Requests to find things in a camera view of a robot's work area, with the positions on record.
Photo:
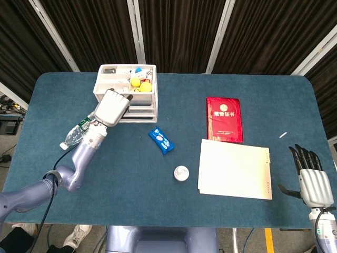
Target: blue tablecloth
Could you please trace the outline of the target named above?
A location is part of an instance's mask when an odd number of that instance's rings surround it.
[[[47,73],[37,81],[4,191],[42,178],[64,151],[68,131],[95,109],[97,73]],[[206,97],[241,101],[244,144],[270,148],[273,200],[199,194],[201,139],[206,138]],[[288,146],[315,151],[336,197],[337,173],[314,91],[300,76],[158,75],[158,123],[120,123],[91,162],[83,186],[59,189],[46,222],[95,225],[308,228],[310,212],[277,184],[299,189]],[[176,148],[163,156],[147,135],[158,125]],[[61,164],[72,165],[71,155]],[[186,182],[176,166],[190,170]],[[8,222],[40,222],[46,204],[12,213]]]

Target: bottle cap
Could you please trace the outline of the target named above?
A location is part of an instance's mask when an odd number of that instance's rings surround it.
[[[61,149],[63,149],[63,150],[67,150],[67,149],[69,148],[69,146],[68,146],[67,144],[65,144],[64,142],[61,142],[61,143],[60,143],[60,147],[61,147]]]
[[[190,172],[185,166],[178,166],[174,170],[174,178],[180,182],[183,182],[189,178]]]

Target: white robotic hand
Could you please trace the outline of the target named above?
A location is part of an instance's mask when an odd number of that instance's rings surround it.
[[[280,190],[291,197],[302,199],[311,208],[309,219],[314,229],[318,253],[337,253],[337,225],[328,175],[323,171],[319,157],[295,144],[289,147],[293,154],[301,191],[291,191],[279,184]]]

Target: yellow ball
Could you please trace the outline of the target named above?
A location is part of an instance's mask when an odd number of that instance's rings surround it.
[[[141,86],[141,81],[139,80],[139,78],[133,77],[133,78],[131,78],[131,85],[133,87],[139,87],[139,86]]]
[[[150,92],[152,91],[152,84],[148,81],[143,82],[140,87],[142,92]]]

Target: blue snack wrapper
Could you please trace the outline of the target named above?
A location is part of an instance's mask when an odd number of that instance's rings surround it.
[[[174,143],[167,139],[166,135],[159,127],[156,126],[148,134],[157,143],[163,154],[166,154],[174,149]]]

